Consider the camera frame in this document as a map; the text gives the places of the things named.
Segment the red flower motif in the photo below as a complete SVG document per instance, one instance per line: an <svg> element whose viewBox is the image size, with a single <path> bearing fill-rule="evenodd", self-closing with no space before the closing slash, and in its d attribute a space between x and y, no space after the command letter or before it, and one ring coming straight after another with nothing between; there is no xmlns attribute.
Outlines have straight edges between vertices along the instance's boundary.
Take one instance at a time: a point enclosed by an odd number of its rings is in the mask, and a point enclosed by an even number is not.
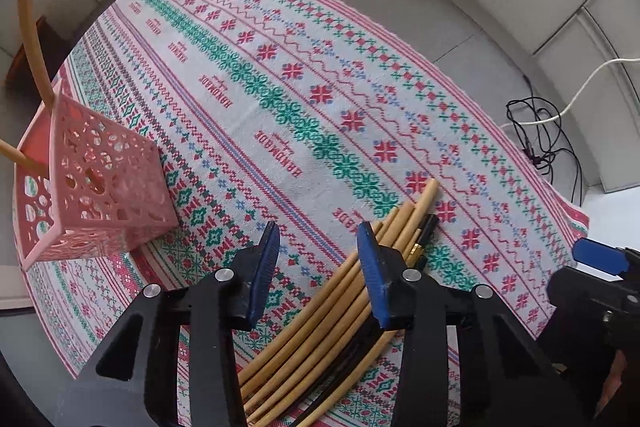
<svg viewBox="0 0 640 427"><path fill-rule="evenodd" d="M364 112L363 111L342 111L342 130L343 131L355 131L363 132L364 125Z"/></svg>
<svg viewBox="0 0 640 427"><path fill-rule="evenodd" d="M529 294L521 293L516 299L516 309L521 310L529 305Z"/></svg>
<svg viewBox="0 0 640 427"><path fill-rule="evenodd" d="M506 275L502 278L502 293L510 293L516 290L516 280L518 279L515 275Z"/></svg>
<svg viewBox="0 0 640 427"><path fill-rule="evenodd" d="M254 40L255 31L241 32L238 35L238 44L245 44Z"/></svg>
<svg viewBox="0 0 640 427"><path fill-rule="evenodd" d="M498 266L500 266L500 255L497 253L490 253L489 255L485 255L483 270L485 272L496 272L498 271Z"/></svg>
<svg viewBox="0 0 640 427"><path fill-rule="evenodd" d="M220 29L224 32L227 30L232 30L236 27L236 20L235 19L229 19L226 21L222 21L222 24L220 25Z"/></svg>
<svg viewBox="0 0 640 427"><path fill-rule="evenodd" d="M284 64L282 67L282 77L285 80L299 80L302 78L302 63Z"/></svg>
<svg viewBox="0 0 640 427"><path fill-rule="evenodd" d="M438 213L438 219L443 223L456 222L455 201L436 201L436 212Z"/></svg>
<svg viewBox="0 0 640 427"><path fill-rule="evenodd" d="M334 101L331 86L311 86L310 92L311 103L333 103Z"/></svg>
<svg viewBox="0 0 640 427"><path fill-rule="evenodd" d="M275 58L278 47L275 44L262 44L258 46L258 59L265 60L267 58Z"/></svg>
<svg viewBox="0 0 640 427"><path fill-rule="evenodd" d="M373 155L373 159L376 162L391 162L396 163L398 161L398 153L396 153L396 149L398 145L395 141L389 140L385 142L384 140L376 140L373 142L373 148L376 152Z"/></svg>
<svg viewBox="0 0 640 427"><path fill-rule="evenodd" d="M407 194L422 192L427 185L426 172L408 171L404 178L406 179L405 190Z"/></svg>

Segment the tablecloth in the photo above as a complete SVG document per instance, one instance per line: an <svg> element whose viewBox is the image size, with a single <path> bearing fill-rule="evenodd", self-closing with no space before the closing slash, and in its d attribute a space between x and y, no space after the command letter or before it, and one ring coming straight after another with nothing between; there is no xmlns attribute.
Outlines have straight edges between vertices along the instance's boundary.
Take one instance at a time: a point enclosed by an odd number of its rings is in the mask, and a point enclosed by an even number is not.
<svg viewBox="0 0 640 427"><path fill-rule="evenodd" d="M490 284L532 335L553 310L549 276L586 233L586 216L452 80L338 0L117 0L57 81L158 143L180 219L136 251L28 272L36 311L74 375L145 283L196 283L259 239L270 219L280 226L280 256L263 319L235 334L238 367L353 250L361 220L415 201L432 176L441 188L430 273L462 289ZM185 425L187 345L183 331ZM398 336L322 421L386 425L401 354ZM455 422L453 338L449 368Z"/></svg>

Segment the perforated basket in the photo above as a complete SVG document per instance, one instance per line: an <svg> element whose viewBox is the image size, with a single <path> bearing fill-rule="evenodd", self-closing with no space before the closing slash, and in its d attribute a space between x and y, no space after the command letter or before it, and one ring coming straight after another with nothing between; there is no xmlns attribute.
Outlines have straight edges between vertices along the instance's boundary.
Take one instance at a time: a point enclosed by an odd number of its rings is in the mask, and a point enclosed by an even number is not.
<svg viewBox="0 0 640 427"><path fill-rule="evenodd" d="M15 165L14 230L26 271L36 261L129 251L178 225L158 147L68 96L43 105L18 149L49 178Z"/></svg>

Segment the blue gripper pad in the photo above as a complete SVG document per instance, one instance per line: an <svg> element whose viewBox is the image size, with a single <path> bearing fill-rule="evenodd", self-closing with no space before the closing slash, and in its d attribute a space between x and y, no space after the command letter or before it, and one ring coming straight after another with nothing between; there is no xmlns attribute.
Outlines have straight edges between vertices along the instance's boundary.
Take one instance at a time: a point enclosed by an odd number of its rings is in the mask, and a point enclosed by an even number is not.
<svg viewBox="0 0 640 427"><path fill-rule="evenodd" d="M233 329L250 331L262 317L279 251L280 230L269 221L260 243L236 252L229 266L235 283L229 288L225 304L225 314Z"/></svg>
<svg viewBox="0 0 640 427"><path fill-rule="evenodd" d="M400 330L411 323L414 300L401 281L406 264L398 250L380 247L367 221L358 226L358 257L371 311L383 330Z"/></svg>
<svg viewBox="0 0 640 427"><path fill-rule="evenodd" d="M574 243L572 250L578 263L586 264L611 275L620 275L629 270L629 261L623 251L582 238Z"/></svg>
<svg viewBox="0 0 640 427"><path fill-rule="evenodd" d="M278 260L278 253L280 252L280 229L274 221L268 222L257 248L260 253L260 261L258 262L258 269L255 271L254 279L251 281L247 314L247 320L252 328L255 327L264 313L264 307L269 296L269 286L273 278L276 261Z"/></svg>

